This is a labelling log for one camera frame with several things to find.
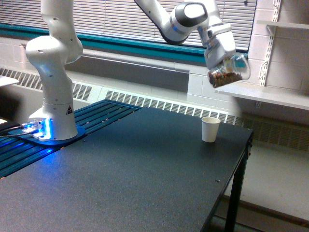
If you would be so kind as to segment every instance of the shelf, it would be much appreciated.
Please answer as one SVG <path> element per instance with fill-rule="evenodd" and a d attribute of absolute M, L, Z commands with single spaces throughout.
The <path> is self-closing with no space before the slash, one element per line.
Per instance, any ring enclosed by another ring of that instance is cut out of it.
<path fill-rule="evenodd" d="M 235 82 L 217 88 L 216 93 L 309 110 L 309 94 L 283 88 L 261 87 L 244 82 Z"/>
<path fill-rule="evenodd" d="M 17 84 L 18 82 L 19 81 L 17 81 L 14 78 L 10 78 L 10 77 L 0 75 L 0 87 Z"/>
<path fill-rule="evenodd" d="M 267 28 L 270 31 L 271 35 L 274 35 L 275 27 L 294 28 L 294 29 L 309 29 L 308 24 L 299 24 L 299 23 L 286 23 L 286 22 L 273 22 L 273 21 L 258 20 L 257 24 L 267 25 Z"/>

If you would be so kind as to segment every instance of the paper cup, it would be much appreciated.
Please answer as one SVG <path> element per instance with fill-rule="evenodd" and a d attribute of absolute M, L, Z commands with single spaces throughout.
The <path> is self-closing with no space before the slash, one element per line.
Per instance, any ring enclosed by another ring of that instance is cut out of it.
<path fill-rule="evenodd" d="M 202 140 L 207 143 L 213 143 L 216 140 L 220 120 L 214 117 L 202 118 Z"/>

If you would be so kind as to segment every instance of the window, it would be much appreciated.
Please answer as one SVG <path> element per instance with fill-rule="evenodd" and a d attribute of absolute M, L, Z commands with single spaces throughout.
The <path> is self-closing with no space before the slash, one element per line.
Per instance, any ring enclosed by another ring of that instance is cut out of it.
<path fill-rule="evenodd" d="M 171 12 L 183 0 L 158 0 Z M 217 0 L 222 20 L 232 24 L 237 49 L 249 48 L 257 0 Z M 0 23 L 47 28 L 40 14 L 40 0 L 0 0 Z M 75 0 L 74 23 L 79 33 L 164 42 L 152 21 L 134 0 Z M 201 46 L 192 32 L 184 43 Z"/>

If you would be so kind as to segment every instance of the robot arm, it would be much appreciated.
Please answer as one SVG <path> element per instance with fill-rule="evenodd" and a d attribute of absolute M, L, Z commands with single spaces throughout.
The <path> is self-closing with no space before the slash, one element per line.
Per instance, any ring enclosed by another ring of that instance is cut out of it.
<path fill-rule="evenodd" d="M 50 30 L 28 42 L 26 55 L 38 70 L 43 85 L 43 106 L 30 121 L 42 121 L 32 136 L 42 141 L 66 140 L 77 135 L 73 112 L 72 81 L 64 65 L 83 53 L 73 24 L 73 0 L 41 0 L 41 14 Z"/>
<path fill-rule="evenodd" d="M 208 69 L 236 53 L 230 24 L 223 24 L 215 0 L 178 4 L 169 15 L 157 0 L 134 0 L 160 30 L 169 44 L 182 44 L 197 29 L 205 50 Z"/>

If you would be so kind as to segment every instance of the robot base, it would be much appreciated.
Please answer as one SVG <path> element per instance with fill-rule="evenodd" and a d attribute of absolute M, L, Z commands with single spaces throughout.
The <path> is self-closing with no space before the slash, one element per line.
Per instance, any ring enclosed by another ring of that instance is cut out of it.
<path fill-rule="evenodd" d="M 32 137 L 29 134 L 18 136 L 18 138 L 20 138 L 22 140 L 26 140 L 26 141 L 33 143 L 33 144 L 37 144 L 37 145 L 43 145 L 43 146 L 47 146 L 47 147 L 51 147 L 51 146 L 62 147 L 62 146 L 70 145 L 70 144 L 76 142 L 77 140 L 85 137 L 85 133 L 86 133 L 85 129 L 83 127 L 80 127 L 80 126 L 76 126 L 76 128 L 77 128 L 77 135 L 75 137 L 71 138 L 71 139 L 66 139 L 66 140 L 40 141 L 40 140 Z M 9 132 L 9 134 L 11 134 L 11 135 L 21 134 L 21 133 L 23 133 L 23 131 L 21 129 L 13 130 L 13 131 Z"/>

